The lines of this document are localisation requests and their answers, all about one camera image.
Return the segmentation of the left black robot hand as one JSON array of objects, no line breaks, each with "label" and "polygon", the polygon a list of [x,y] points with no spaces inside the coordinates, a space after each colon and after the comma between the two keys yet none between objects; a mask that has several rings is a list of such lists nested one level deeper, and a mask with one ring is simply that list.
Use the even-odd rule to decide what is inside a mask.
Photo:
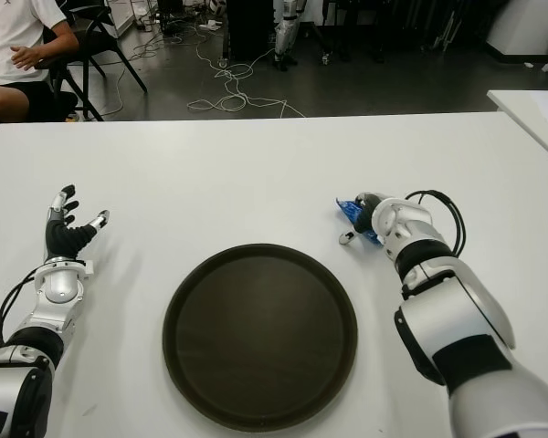
[{"label": "left black robot hand", "polygon": [[44,255],[46,263],[58,258],[75,260],[81,250],[109,222],[110,212],[103,210],[89,223],[72,227],[75,216],[70,212],[79,206],[77,200],[71,201],[75,194],[74,184],[63,187],[47,210]]}]

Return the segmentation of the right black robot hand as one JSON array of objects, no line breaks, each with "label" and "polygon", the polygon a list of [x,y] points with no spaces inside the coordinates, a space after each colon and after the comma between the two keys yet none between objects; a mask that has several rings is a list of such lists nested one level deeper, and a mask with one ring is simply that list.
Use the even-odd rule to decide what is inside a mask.
[{"label": "right black robot hand", "polygon": [[362,235],[375,245],[383,246],[385,239],[379,236],[372,226],[372,216],[376,207],[388,196],[382,193],[359,193],[353,201],[336,200],[342,213],[351,223],[351,228],[339,236],[339,243],[347,245]]}]

